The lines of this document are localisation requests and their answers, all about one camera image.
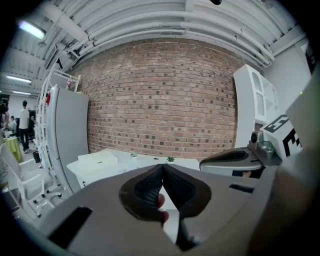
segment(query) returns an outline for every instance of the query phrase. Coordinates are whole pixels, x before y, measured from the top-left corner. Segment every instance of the white chair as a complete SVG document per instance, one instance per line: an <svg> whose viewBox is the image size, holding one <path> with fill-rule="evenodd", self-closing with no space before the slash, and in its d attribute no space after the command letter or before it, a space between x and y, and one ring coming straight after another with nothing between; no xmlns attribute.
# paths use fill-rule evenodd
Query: white chair
<svg viewBox="0 0 320 256"><path fill-rule="evenodd" d="M0 146L0 156L17 179L22 201L26 202L39 218L45 204L52 208L55 207L50 202L50 198L53 196L61 197L61 193L51 192L50 189L54 182L45 169L36 169L36 161L33 158L18 163L5 143Z"/></svg>

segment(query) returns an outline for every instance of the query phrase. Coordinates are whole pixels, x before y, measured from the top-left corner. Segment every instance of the white cabinet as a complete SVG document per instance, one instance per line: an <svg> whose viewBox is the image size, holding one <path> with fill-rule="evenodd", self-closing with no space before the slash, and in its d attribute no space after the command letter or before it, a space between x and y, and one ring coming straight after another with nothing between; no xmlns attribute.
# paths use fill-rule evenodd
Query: white cabinet
<svg viewBox="0 0 320 256"><path fill-rule="evenodd" d="M276 88L258 71L244 65L234 74L237 98L237 137L235 147L246 147L255 123L268 124L279 116Z"/></svg>

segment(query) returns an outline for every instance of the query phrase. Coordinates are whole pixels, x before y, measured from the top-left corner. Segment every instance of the fluorescent light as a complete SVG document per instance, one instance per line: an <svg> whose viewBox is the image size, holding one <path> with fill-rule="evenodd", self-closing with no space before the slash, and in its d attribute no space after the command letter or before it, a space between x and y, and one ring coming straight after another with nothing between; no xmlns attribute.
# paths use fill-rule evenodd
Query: fluorescent light
<svg viewBox="0 0 320 256"><path fill-rule="evenodd" d="M29 84L31 83L31 80L29 80L29 79L15 77L15 76L11 76L11 75L7 75L6 78L13 79L13 80L18 80L18 81L22 81L22 82L27 82Z"/></svg>
<svg viewBox="0 0 320 256"><path fill-rule="evenodd" d="M24 95L31 95L31 93L28 92L22 92L22 91L13 91L15 94L24 94Z"/></svg>
<svg viewBox="0 0 320 256"><path fill-rule="evenodd" d="M45 36L45 33L41 31L39 28L35 27L34 25L29 24L28 22L21 21L19 24L19 28L27 31L28 33L34 35L35 37L39 39L43 39Z"/></svg>

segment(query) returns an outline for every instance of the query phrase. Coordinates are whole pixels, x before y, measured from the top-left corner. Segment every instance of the small green plant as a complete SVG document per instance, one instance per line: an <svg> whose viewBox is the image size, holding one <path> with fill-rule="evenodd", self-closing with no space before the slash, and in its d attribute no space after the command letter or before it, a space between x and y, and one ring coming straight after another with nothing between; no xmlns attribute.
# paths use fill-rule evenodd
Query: small green plant
<svg viewBox="0 0 320 256"><path fill-rule="evenodd" d="M175 158L173 157L173 156L169 156L168 158L167 158L167 161L168 162L173 162L175 160Z"/></svg>

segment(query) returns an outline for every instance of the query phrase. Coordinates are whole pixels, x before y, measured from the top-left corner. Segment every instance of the black slot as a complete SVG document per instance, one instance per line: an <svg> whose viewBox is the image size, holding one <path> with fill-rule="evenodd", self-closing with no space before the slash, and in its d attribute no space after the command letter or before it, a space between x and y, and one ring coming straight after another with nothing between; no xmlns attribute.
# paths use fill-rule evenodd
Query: black slot
<svg viewBox="0 0 320 256"><path fill-rule="evenodd" d="M250 187L250 186L244 186L244 185L239 185L239 184L231 184L229 186L230 189L234 189L234 190L239 190L242 192L246 192L246 193L252 193L255 188L254 187Z"/></svg>
<svg viewBox="0 0 320 256"><path fill-rule="evenodd" d="M49 239L66 249L91 213L92 210L87 207L78 207L58 226Z"/></svg>
<svg viewBox="0 0 320 256"><path fill-rule="evenodd" d="M232 176L242 177L242 174L243 174L242 170L233 170L232 171Z"/></svg>

